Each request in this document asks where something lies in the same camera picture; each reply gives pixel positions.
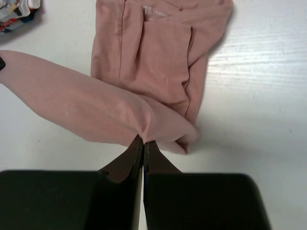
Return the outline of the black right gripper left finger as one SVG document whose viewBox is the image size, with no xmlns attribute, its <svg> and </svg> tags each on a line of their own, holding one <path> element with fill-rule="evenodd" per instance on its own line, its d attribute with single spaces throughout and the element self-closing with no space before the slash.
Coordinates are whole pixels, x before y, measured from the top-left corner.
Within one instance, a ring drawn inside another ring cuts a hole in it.
<svg viewBox="0 0 307 230">
<path fill-rule="evenodd" d="M 142 139 L 135 137 L 98 171 L 1 172 L 1 229 L 132 229 L 142 154 Z"/>
</svg>

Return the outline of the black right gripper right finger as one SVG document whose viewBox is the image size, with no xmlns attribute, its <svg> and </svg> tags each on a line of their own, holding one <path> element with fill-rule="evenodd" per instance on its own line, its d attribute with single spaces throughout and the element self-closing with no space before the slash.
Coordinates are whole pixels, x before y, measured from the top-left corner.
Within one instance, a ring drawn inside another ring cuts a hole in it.
<svg viewBox="0 0 307 230">
<path fill-rule="evenodd" d="M 144 191 L 150 230 L 269 230 L 259 189 L 242 173 L 183 173 L 144 146 Z"/>
</svg>

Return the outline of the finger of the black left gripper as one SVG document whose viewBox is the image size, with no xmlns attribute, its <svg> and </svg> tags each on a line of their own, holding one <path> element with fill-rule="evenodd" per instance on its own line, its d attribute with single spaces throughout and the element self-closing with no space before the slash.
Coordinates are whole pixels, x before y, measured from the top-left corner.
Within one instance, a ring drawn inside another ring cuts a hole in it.
<svg viewBox="0 0 307 230">
<path fill-rule="evenodd" d="M 5 61 L 0 57 L 0 71 L 3 70 L 6 66 Z"/>
</svg>

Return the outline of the white printed t shirt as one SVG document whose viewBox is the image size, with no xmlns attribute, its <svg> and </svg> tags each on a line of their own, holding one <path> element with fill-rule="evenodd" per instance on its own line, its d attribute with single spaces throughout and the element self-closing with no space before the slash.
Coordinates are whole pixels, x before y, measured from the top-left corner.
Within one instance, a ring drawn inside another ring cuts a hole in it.
<svg viewBox="0 0 307 230">
<path fill-rule="evenodd" d="M 32 31 L 42 21 L 42 0 L 2 0 L 0 2 L 0 45 Z"/>
</svg>

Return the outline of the pink t shirt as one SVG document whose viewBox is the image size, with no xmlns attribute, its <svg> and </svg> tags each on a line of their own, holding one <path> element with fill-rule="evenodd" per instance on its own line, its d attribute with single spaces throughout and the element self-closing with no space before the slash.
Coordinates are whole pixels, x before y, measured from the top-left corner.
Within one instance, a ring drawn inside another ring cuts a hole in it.
<svg viewBox="0 0 307 230">
<path fill-rule="evenodd" d="M 0 82 L 40 117 L 92 142 L 187 152 L 210 49 L 231 0 L 98 0 L 91 74 L 3 50 Z"/>
</svg>

